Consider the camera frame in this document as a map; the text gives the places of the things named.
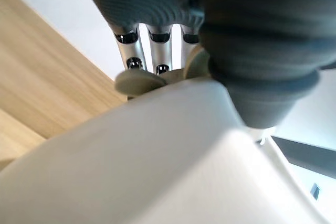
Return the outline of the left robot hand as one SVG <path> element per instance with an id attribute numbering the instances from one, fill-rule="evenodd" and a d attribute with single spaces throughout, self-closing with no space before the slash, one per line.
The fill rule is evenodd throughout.
<path id="1" fill-rule="evenodd" d="M 181 24 L 248 127 L 277 125 L 335 62 L 335 0 L 93 0 L 116 34 Z"/>

